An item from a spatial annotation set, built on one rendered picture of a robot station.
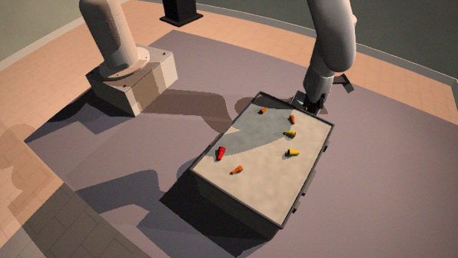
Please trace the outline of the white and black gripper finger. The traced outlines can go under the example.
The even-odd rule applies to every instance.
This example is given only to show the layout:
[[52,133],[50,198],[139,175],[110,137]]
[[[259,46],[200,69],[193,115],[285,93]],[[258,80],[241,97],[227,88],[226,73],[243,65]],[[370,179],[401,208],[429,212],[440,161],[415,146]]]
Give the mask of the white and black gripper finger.
[[314,114],[316,112],[316,109],[323,109],[324,106],[324,94],[320,96],[320,99],[317,103],[310,103],[307,107],[307,112]]
[[306,97],[305,97],[305,99],[304,99],[303,106],[304,106],[304,107],[308,107],[309,104],[310,104],[310,100],[309,100],[309,98],[308,98],[308,96],[307,96],[307,94],[306,94]]

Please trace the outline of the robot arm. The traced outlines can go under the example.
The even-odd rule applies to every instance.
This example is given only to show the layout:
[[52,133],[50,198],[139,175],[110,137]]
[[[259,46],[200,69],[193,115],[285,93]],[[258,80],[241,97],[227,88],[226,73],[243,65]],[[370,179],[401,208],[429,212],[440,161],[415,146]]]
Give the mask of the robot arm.
[[[347,71],[356,57],[357,18],[350,1],[307,0],[307,4],[317,33],[310,66],[323,74]],[[79,9],[104,59],[99,68],[103,78],[126,78],[148,63],[149,52],[136,47],[119,0],[80,0]],[[333,84],[342,84],[348,94],[354,90],[344,73],[334,76]]]

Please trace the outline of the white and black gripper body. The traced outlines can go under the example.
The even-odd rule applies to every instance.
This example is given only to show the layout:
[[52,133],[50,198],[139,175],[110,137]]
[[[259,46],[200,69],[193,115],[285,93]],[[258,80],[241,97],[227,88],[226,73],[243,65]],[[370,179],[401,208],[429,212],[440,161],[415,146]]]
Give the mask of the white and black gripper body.
[[335,74],[320,73],[309,65],[304,78],[303,86],[310,102],[318,102],[322,94],[324,94],[324,102],[327,100],[333,84],[334,75]]

